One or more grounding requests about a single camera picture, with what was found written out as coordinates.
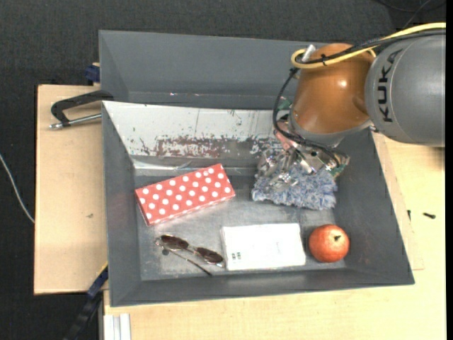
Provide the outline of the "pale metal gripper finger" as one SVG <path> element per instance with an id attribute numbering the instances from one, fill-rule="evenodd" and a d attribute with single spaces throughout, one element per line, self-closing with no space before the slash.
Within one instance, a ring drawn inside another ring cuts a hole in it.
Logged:
<path id="1" fill-rule="evenodd" d="M 261 154 L 258 161 L 258 175 L 272 176 L 277 172 L 280 174 L 286 174 L 289 171 L 288 163 L 288 151 L 272 151 L 271 149 L 267 149 Z"/>
<path id="2" fill-rule="evenodd" d="M 298 184 L 298 180 L 289 172 L 280 173 L 270 179 L 269 186 L 271 188 L 289 188 Z"/>

